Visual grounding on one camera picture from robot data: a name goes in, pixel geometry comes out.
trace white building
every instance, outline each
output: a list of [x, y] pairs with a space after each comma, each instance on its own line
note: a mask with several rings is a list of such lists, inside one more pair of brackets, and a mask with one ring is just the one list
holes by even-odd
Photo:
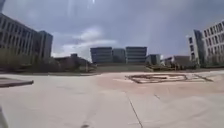
[[199, 65], [214, 66], [224, 64], [224, 21], [207, 27], [203, 31], [194, 30], [188, 37], [191, 60]]
[[37, 32], [0, 13], [0, 66], [48, 61], [53, 36]]
[[205, 60], [210, 65], [224, 63], [224, 21], [203, 31]]

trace gray building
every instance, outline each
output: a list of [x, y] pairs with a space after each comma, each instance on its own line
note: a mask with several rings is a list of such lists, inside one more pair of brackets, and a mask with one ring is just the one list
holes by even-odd
[[160, 54], [150, 54], [146, 58], [146, 63], [149, 65], [160, 65]]
[[6, 0], [0, 0], [0, 13], [2, 13]]
[[0, 14], [0, 65], [29, 65], [50, 59], [53, 36]]
[[114, 48], [112, 53], [114, 63], [126, 63], [125, 49]]
[[203, 34], [199, 30], [194, 30], [192, 36], [188, 37], [190, 60], [199, 67], [205, 66], [205, 47], [202, 38]]
[[39, 59], [47, 61], [50, 59], [51, 56], [53, 36], [45, 31], [40, 31], [39, 34], [41, 47], [39, 52]]
[[147, 47], [126, 47], [126, 63], [145, 63]]
[[91, 48], [90, 53], [95, 64], [113, 63], [112, 47]]

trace distant building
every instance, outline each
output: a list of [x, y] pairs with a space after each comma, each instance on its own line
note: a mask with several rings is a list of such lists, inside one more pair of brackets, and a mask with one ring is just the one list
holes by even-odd
[[190, 61], [190, 56], [181, 56], [181, 55], [165, 58], [161, 61], [161, 63], [167, 67], [172, 67], [172, 65], [182, 66], [182, 67], [192, 66], [192, 63]]
[[146, 63], [149, 65], [160, 65], [160, 54], [150, 54], [146, 58]]
[[90, 52], [94, 64], [113, 63], [112, 47], [91, 48]]
[[0, 14], [0, 66], [32, 65], [50, 59], [53, 36]]
[[114, 63], [126, 63], [125, 49], [114, 48], [112, 53]]
[[194, 30], [192, 36], [188, 37], [190, 60], [199, 67], [205, 66], [205, 47], [202, 38], [203, 35], [199, 30]]
[[77, 54], [71, 54], [70, 56], [66, 57], [56, 57], [54, 59], [60, 68], [59, 71], [73, 71], [79, 69], [81, 66], [84, 67], [92, 66], [92, 64], [89, 61], [81, 57], [78, 57]]
[[0, 13], [2, 13], [6, 0], [0, 0]]
[[126, 63], [145, 63], [147, 47], [126, 47]]

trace blue sky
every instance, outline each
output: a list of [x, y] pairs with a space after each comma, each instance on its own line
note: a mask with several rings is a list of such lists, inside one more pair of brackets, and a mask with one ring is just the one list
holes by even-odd
[[4, 14], [54, 35], [53, 56], [96, 46], [188, 54], [186, 35], [224, 19], [223, 0], [7, 0]]

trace window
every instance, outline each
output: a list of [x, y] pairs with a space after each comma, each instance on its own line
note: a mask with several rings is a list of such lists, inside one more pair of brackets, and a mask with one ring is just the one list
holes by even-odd
[[214, 45], [215, 44], [215, 38], [212, 37], [212, 44]]
[[23, 40], [20, 38], [19, 46], [22, 47]]
[[15, 42], [15, 36], [12, 37], [12, 44]]
[[213, 28], [212, 27], [210, 28], [210, 31], [211, 31], [211, 35], [213, 35], [214, 33], [213, 33]]
[[209, 45], [212, 45], [211, 38], [208, 38]]
[[8, 23], [8, 24], [7, 24], [7, 28], [6, 28], [6, 30], [7, 30], [8, 32], [10, 31], [10, 26], [11, 26], [11, 24]]
[[220, 48], [219, 48], [219, 46], [217, 46], [217, 53], [219, 54], [220, 52]]
[[213, 31], [214, 31], [214, 33], [216, 33], [216, 28], [215, 28], [215, 26], [213, 26]]
[[3, 33], [0, 32], [0, 41], [2, 41]]
[[222, 42], [221, 35], [218, 35], [219, 42]]
[[13, 29], [14, 29], [14, 24], [11, 25], [11, 30], [10, 30], [10, 32], [13, 32]]
[[219, 43], [217, 36], [215, 36], [215, 42], [216, 42], [216, 44]]
[[191, 49], [191, 51], [194, 51], [194, 46], [191, 45], [191, 46], [190, 46], [190, 49]]
[[222, 24], [221, 24], [221, 23], [219, 23], [219, 25], [218, 25], [218, 26], [219, 26], [220, 32], [221, 32], [221, 31], [223, 31]]
[[211, 54], [214, 54], [214, 52], [213, 52], [213, 48], [211, 48]]
[[189, 43], [190, 43], [190, 44], [193, 43], [193, 39], [192, 39], [192, 37], [189, 38]]
[[209, 29], [207, 29], [207, 34], [208, 34], [208, 36], [210, 36], [210, 31], [209, 31]]
[[209, 46], [208, 39], [206, 39], [205, 41], [206, 41], [206, 45]]
[[7, 34], [7, 33], [5, 33], [4, 43], [8, 43], [7, 41], [8, 41], [8, 34]]
[[215, 27], [216, 27], [217, 32], [220, 32], [219, 25], [216, 25]]
[[9, 35], [9, 44], [11, 43], [12, 35]]
[[18, 46], [18, 43], [19, 43], [19, 38], [17, 37], [16, 38], [16, 47]]
[[195, 59], [195, 54], [191, 53], [191, 59], [194, 60]]
[[17, 30], [18, 30], [18, 26], [16, 25], [15, 26], [15, 33], [17, 33]]
[[221, 34], [221, 40], [224, 41], [224, 33]]
[[204, 31], [204, 34], [205, 34], [205, 37], [207, 37], [207, 32], [206, 32], [206, 30]]
[[3, 20], [3, 24], [2, 24], [2, 29], [5, 29], [5, 25], [6, 25], [6, 20]]
[[211, 55], [211, 50], [210, 50], [210, 48], [208, 48], [208, 55], [209, 55], [209, 56]]
[[217, 54], [218, 53], [218, 49], [217, 49], [217, 47], [215, 47], [215, 54]]

